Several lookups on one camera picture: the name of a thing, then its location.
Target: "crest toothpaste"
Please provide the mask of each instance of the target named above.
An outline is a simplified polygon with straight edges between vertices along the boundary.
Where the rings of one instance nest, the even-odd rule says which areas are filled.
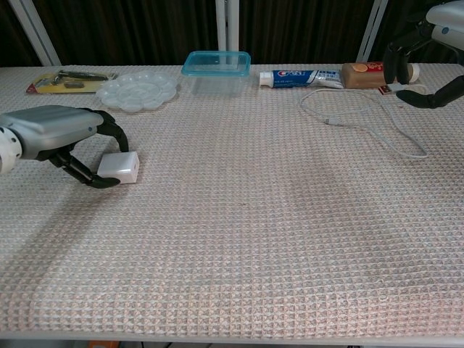
[[[273,70],[260,72],[260,86],[343,88],[343,83],[340,70]]]

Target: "cable plug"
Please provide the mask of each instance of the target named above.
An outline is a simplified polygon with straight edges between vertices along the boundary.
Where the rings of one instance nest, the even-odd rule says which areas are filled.
[[[324,120],[324,123],[325,123],[326,125],[343,125],[343,123],[341,123],[341,122],[339,121],[339,119],[336,118],[336,117],[326,118],[326,119]]]
[[[378,88],[380,93],[382,93],[383,95],[396,93],[398,91],[403,91],[404,89],[405,89],[405,86],[398,82],[389,83],[388,85],[383,85]]]

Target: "white cable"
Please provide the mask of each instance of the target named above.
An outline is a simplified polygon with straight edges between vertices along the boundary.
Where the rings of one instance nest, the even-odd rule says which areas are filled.
[[[427,93],[427,88],[424,86],[424,85],[411,85],[411,87],[419,87],[419,88],[423,88],[424,90],[424,93],[426,94]],[[341,115],[348,115],[348,114],[356,114],[356,113],[361,113],[361,112],[367,112],[368,110],[371,110],[373,108],[373,105],[372,103],[369,103],[369,105],[365,108],[362,108],[362,109],[358,109],[358,110],[349,110],[349,111],[345,111],[345,112],[339,112],[339,113],[336,113],[336,114],[325,114],[323,112],[319,112],[317,110],[314,110],[314,109],[310,109],[308,107],[306,107],[303,102],[305,101],[305,99],[309,98],[310,96],[316,94],[316,93],[320,93],[320,92],[344,92],[344,93],[353,93],[353,94],[357,94],[357,95],[361,95],[361,96],[364,96],[366,99],[369,99],[371,100],[372,102],[375,102],[377,105],[379,105],[383,111],[385,111],[389,116],[390,116],[390,119],[391,121],[393,122],[394,126],[397,128],[397,130],[403,135],[405,136],[406,138],[410,139],[421,151],[423,154],[407,154],[403,151],[400,151],[398,150],[389,140],[387,140],[386,138],[384,138],[383,136],[381,136],[375,129],[373,129],[372,127],[368,127],[368,126],[365,126],[365,125],[358,125],[356,123],[341,123],[337,120],[337,116],[341,116]],[[402,130],[400,128],[400,126],[398,125],[398,122],[396,120],[396,118],[393,116],[392,112],[390,111],[390,109],[387,107],[388,105],[390,104],[384,104],[382,102],[380,102],[378,99],[374,99],[372,96],[370,95],[367,95],[367,94],[364,94],[363,92],[360,92],[359,90],[356,90],[356,89],[328,89],[328,88],[319,88],[319,89],[316,89],[314,91],[311,91],[309,92],[308,94],[304,95],[300,101],[299,101],[299,105],[300,107],[309,112],[309,113],[313,113],[313,114],[316,114],[316,115],[319,115],[320,117],[317,117],[317,116],[314,116],[314,115],[311,115],[313,116],[315,119],[321,121],[322,123],[325,123],[326,125],[338,125],[338,126],[341,126],[341,127],[348,127],[348,128],[357,128],[357,129],[361,129],[361,130],[364,130],[364,131],[367,131],[370,135],[372,135],[374,138],[377,138],[379,141],[383,142],[385,145],[387,145],[390,149],[392,149],[393,151],[395,151],[396,153],[400,154],[401,156],[403,157],[406,157],[406,158],[410,158],[410,159],[423,159],[423,158],[427,158],[428,157],[428,153],[427,153],[427,150],[424,148],[424,146],[419,143],[417,140],[415,140],[413,138],[413,136],[411,136],[410,134],[406,133],[404,130]]]

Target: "brown bottle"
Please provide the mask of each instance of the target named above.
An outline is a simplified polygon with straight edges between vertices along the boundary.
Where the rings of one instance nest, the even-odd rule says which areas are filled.
[[[417,64],[408,64],[407,71],[409,82],[414,82],[421,70]],[[348,89],[378,88],[386,85],[383,62],[344,63],[341,66],[341,78],[344,87]]]

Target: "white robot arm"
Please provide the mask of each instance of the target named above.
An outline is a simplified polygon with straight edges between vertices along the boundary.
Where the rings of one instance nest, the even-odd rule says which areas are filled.
[[[100,178],[71,156],[81,140],[94,134],[113,136],[122,152],[128,140],[115,119],[105,111],[49,105],[0,115],[0,174],[18,159],[49,160],[81,183],[98,189],[117,185],[116,178]]]
[[[435,40],[454,50],[464,50],[464,0],[451,1],[430,8],[419,19],[415,30],[393,40],[384,55],[384,77],[387,83],[397,78],[408,83],[407,60],[412,51]],[[460,76],[435,94],[423,95],[414,91],[399,91],[398,98],[414,107],[434,109],[443,107],[464,95],[464,76]]]

